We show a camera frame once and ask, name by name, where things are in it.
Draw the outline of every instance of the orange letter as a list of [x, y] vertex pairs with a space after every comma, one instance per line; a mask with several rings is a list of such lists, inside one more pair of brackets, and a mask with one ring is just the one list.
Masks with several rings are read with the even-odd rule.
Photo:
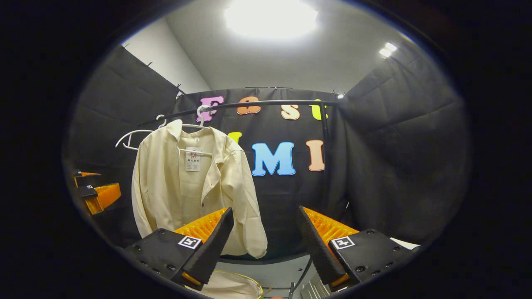
[[298, 119], [300, 117], [300, 113], [297, 110], [299, 108], [299, 105], [281, 105], [281, 116], [284, 119]]
[[[256, 96], [247, 96], [240, 101], [239, 103], [245, 103], [245, 102], [258, 102], [259, 99]], [[249, 106], [249, 107], [238, 107], [236, 108], [236, 113], [240, 115], [248, 114], [248, 113], [257, 113], [258, 111], [261, 111], [260, 106]]]
[[309, 140], [305, 143], [310, 149], [310, 171], [321, 171], [325, 169], [323, 157], [321, 156], [321, 140]]

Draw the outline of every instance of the blue letter m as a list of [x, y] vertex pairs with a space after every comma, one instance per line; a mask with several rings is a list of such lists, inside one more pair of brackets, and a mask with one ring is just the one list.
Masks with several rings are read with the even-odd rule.
[[275, 155], [271, 154], [270, 149], [266, 143], [255, 143], [251, 148], [255, 151], [255, 170], [251, 172], [254, 176], [264, 176], [266, 171], [262, 164], [266, 165], [268, 172], [272, 175], [275, 168], [280, 164], [277, 174], [280, 176], [291, 176], [296, 173], [292, 167], [292, 148], [294, 144], [291, 142], [281, 142], [275, 151]]

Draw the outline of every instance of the white shirt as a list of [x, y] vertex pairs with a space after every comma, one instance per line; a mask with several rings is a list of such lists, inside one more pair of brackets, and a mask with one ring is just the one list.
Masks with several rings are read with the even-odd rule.
[[[139, 145], [131, 200], [140, 235], [158, 228], [176, 230], [231, 206], [234, 226], [222, 255], [263, 257], [268, 241], [244, 151], [214, 128], [188, 134], [181, 125], [181, 120], [172, 121]], [[212, 157], [201, 156], [200, 171], [185, 171], [185, 152], [178, 147], [199, 147]]]

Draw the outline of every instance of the white hanger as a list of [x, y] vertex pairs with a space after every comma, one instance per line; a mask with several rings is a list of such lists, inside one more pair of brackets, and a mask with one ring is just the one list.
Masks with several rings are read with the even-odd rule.
[[[181, 126], [183, 127], [192, 127], [192, 128], [198, 128], [198, 129], [205, 129], [205, 127], [203, 126], [203, 122], [204, 122], [204, 119], [203, 119], [203, 115], [201, 115], [201, 110], [206, 108], [206, 107], [210, 107], [208, 105], [201, 105], [198, 107], [197, 111], [196, 111], [196, 114], [198, 115], [199, 119], [201, 119], [201, 122], [199, 123], [200, 125], [196, 125], [196, 124], [182, 124]], [[163, 114], [159, 114], [157, 115], [157, 118], [156, 119], [159, 119], [161, 117], [164, 117]], [[166, 122], [167, 120], [165, 119], [164, 120], [164, 123], [162, 123], [158, 128], [162, 128], [164, 126], [166, 126]], [[130, 146], [130, 143], [131, 143], [131, 135], [133, 133], [137, 133], [137, 132], [153, 132], [152, 130], [135, 130], [135, 131], [131, 131], [127, 134], [125, 134], [124, 136], [122, 136], [120, 139], [118, 139], [117, 141], [117, 144], [115, 144], [114, 147], [118, 147], [118, 144], [126, 137], [129, 136], [129, 139], [128, 139], [128, 144], [126, 145], [125, 143], [122, 143], [122, 145], [125, 147], [125, 148], [128, 148], [130, 150], [136, 150], [138, 151], [138, 148], [135, 148], [135, 147], [131, 147]], [[197, 151], [190, 151], [188, 149], [181, 149], [181, 148], [177, 148], [178, 152], [187, 152], [187, 153], [197, 153], [197, 154], [200, 154], [200, 155], [207, 155], [207, 156], [212, 156], [211, 153], [204, 153], [204, 152], [197, 152]]]

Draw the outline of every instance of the black clothing rack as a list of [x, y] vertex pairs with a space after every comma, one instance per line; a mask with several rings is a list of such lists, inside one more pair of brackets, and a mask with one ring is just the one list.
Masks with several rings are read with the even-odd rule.
[[[317, 106], [320, 106], [321, 127], [322, 127], [322, 131], [323, 131], [323, 151], [322, 151], [322, 155], [323, 155], [323, 162], [327, 163], [327, 161], [326, 161], [326, 153], [328, 153], [328, 145], [329, 145], [329, 127], [327, 125], [327, 115], [325, 113], [325, 106], [337, 106], [338, 105], [337, 101], [314, 101], [314, 100], [310, 100], [310, 99], [287, 99], [287, 100], [270, 100], [270, 101], [231, 103], [231, 104], [220, 104], [220, 105], [206, 107], [206, 108], [203, 108], [201, 110], [201, 112], [207, 112], [207, 111], [213, 111], [213, 110], [221, 110], [221, 109], [229, 109], [229, 108], [238, 108], [238, 107], [249, 107], [249, 106], [274, 106], [274, 105], [299, 105], [299, 104], [301, 104], [301, 105], [317, 105]], [[180, 117], [180, 116], [183, 116], [183, 115], [196, 114], [196, 113], [197, 113], [197, 109], [185, 110], [185, 111], [181, 111], [181, 112], [178, 112], [178, 113], [166, 115], [164, 117], [159, 118], [158, 120], [154, 119], [154, 120], [143, 122], [143, 123], [139, 124], [139, 126], [145, 126], [147, 124], [160, 122], [162, 120], [170, 120], [172, 118]], [[329, 185], [328, 185], [329, 174], [330, 174], [329, 171], [330, 171], [329, 167], [325, 167], [324, 173], [323, 173], [323, 197], [324, 198], [327, 198], [327, 196], [329, 194]], [[307, 270], [308, 267], [310, 267], [311, 262], [312, 262], [312, 259], [309, 259], [309, 262], [307, 263], [305, 270]], [[305, 274], [306, 274], [306, 271], [303, 273], [303, 275], [301, 275], [301, 278], [297, 282], [297, 285], [299, 285], [301, 283], [301, 280], [303, 279]], [[292, 296], [293, 291], [295, 289], [295, 288], [293, 288], [293, 286], [294, 286], [294, 283], [292, 283], [292, 285], [290, 287], [290, 295], [289, 295], [289, 297]]]

